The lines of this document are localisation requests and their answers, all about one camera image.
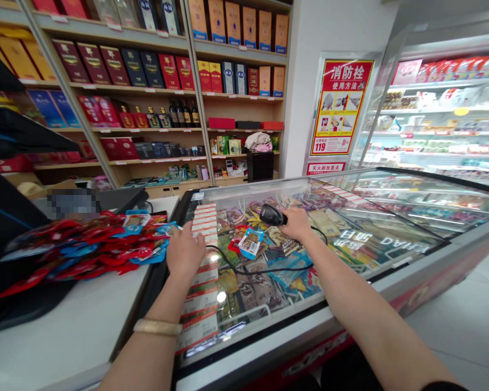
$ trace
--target gold bracelet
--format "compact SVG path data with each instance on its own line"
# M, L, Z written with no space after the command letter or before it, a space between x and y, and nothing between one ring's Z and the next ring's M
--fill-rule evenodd
M151 319L140 319L134 325L135 332L165 336L178 336L181 334L182 329L183 326L178 323L169 323Z

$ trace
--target hand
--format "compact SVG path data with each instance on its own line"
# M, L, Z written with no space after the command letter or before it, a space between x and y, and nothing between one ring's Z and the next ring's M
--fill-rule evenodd
M192 222L183 226L183 231L172 230L167 249L167 266L170 275L191 282L205 257L205 238L192 236Z
M280 225L277 228L286 236L304 242L308 237L314 235L304 209L293 207L283 210L282 213L288 218L288 224Z

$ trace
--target refrigerated display case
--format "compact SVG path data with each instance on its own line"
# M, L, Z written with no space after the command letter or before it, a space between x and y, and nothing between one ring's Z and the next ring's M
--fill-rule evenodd
M350 168L489 184L489 12L410 25L386 49Z
M215 215L216 237L207 241L225 257L209 249L185 303L177 389L254 388L254 381L277 388L352 341L327 308L307 251L259 219L263 203L306 209L333 253L404 316L489 253L489 186L442 175L368 168L189 191L173 218L183 225ZM231 250L243 226L264 232L254 259ZM153 271L140 314L165 267Z

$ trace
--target glass freezer lid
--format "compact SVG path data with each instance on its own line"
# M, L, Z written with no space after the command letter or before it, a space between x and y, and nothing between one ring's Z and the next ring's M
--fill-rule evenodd
M214 243L238 271L310 266L308 253L300 243L260 221L263 203L277 209L291 206L306 209L311 224L326 234L334 254L365 279L374 278L447 243L374 203L330 187L326 182L308 178L195 193L185 221L194 220L198 226L198 216L210 215L202 211L215 209L217 237L207 238L207 242L216 240ZM264 232L253 260L229 249L242 226ZM191 308L194 314L185 314L182 323L209 317L212 327L207 328L199 342L189 341L190 344L181 346L181 368L324 300L313 267L298 272L236 274L216 250L208 253L203 264L210 262L213 262L213 276L217 280L196 284L189 295L211 293L212 305Z
M320 180L339 182L345 190L443 238L453 238L489 221L489 192L450 181L383 169Z

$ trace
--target barcode scanner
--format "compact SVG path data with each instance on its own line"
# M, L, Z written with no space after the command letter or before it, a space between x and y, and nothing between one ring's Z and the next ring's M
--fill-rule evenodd
M288 218L273 206L268 204L262 205L259 218L262 222L265 222L268 225L278 226L288 224Z

